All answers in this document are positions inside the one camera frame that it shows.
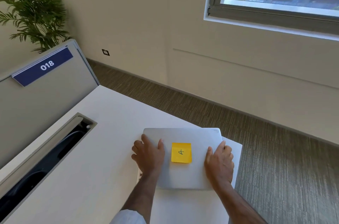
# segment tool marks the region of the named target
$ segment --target number sign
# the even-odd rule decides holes
[[[31,84],[33,81],[44,76],[51,70],[62,65],[73,57],[68,47],[65,47],[47,58],[40,60],[34,65],[21,70],[12,77],[24,87]]]

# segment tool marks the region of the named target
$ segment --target left hand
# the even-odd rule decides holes
[[[162,164],[165,157],[165,149],[162,140],[159,140],[158,148],[156,148],[145,134],[142,134],[141,140],[136,140],[132,151],[132,159],[137,162],[139,169],[143,175],[156,173],[160,174]]]

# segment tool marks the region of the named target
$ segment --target window frame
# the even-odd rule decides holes
[[[220,2],[221,0],[209,0],[207,10],[209,16],[339,35],[338,17],[221,4]]]

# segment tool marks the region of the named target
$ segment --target white desk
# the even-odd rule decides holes
[[[135,186],[138,167],[131,147],[143,129],[196,127],[99,86],[2,168],[0,180],[77,112],[98,124],[6,224],[108,224]],[[234,186],[242,145],[226,141],[233,148]],[[156,190],[151,223],[228,223],[228,215],[214,191]]]

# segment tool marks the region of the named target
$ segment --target wall outlet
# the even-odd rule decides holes
[[[104,50],[104,49],[102,49],[102,52],[104,53],[104,55],[107,55],[107,56],[109,56],[109,52],[108,52],[108,50]]]

